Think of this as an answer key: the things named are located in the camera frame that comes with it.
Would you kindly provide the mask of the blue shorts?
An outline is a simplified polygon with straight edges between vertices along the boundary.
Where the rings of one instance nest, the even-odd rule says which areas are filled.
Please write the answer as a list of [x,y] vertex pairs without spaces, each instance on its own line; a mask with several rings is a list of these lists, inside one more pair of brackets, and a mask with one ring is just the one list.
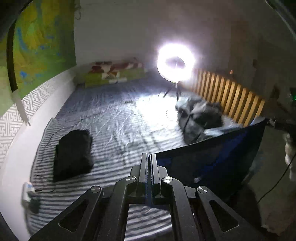
[[266,122],[266,118],[258,116],[249,126],[158,152],[157,164],[186,186],[239,184],[257,155]]

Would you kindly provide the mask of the grey dark clothes pile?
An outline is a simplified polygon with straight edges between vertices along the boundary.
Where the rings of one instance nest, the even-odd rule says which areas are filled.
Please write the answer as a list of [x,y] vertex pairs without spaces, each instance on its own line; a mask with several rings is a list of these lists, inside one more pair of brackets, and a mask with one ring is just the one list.
[[178,122],[186,144],[194,144],[205,138],[204,131],[223,126],[222,106],[200,97],[186,97],[177,101]]

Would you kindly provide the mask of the black folded garment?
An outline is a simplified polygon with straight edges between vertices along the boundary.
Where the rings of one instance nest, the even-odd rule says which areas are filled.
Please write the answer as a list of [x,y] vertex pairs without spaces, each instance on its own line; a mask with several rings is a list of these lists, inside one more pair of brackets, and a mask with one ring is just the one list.
[[73,130],[63,136],[55,148],[53,182],[87,174],[93,168],[89,130]]

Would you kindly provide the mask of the black light tripod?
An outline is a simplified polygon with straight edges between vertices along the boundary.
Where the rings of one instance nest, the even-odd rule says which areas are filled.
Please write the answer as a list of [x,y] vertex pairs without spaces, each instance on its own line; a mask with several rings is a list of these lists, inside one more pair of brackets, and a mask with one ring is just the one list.
[[174,91],[175,94],[176,94],[176,98],[177,98],[177,101],[179,100],[181,94],[182,94],[182,90],[181,88],[179,87],[178,83],[173,83],[171,87],[169,87],[165,94],[163,95],[163,97],[166,97],[170,92]]

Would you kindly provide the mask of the black charger adapter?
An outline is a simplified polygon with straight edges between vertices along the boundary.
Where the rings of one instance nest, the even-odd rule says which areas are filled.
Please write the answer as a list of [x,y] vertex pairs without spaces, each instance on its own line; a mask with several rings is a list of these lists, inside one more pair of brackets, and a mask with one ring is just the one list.
[[40,209],[40,198],[38,196],[31,197],[29,202],[29,210],[37,214]]

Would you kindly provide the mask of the white power strip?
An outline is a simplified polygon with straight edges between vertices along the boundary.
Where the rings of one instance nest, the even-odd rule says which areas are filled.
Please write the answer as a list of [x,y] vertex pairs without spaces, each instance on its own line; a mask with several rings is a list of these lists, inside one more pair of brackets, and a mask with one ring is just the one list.
[[36,196],[36,190],[31,182],[25,182],[22,188],[22,204],[30,203],[31,199]]

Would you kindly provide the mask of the wooden slatted bed rail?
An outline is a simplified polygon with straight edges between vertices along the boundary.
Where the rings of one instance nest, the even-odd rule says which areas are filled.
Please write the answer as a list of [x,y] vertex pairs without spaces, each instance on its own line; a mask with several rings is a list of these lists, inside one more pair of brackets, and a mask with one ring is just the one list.
[[223,113],[243,126],[260,116],[265,105],[261,96],[241,84],[204,69],[194,70],[193,78],[181,86],[208,102],[220,103]]

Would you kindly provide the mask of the green abstract wall painting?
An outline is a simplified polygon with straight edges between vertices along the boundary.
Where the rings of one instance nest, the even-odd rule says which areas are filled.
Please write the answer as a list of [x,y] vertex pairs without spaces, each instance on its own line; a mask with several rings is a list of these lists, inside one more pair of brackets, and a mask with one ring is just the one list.
[[74,1],[32,1],[16,20],[13,61],[20,98],[76,65]]

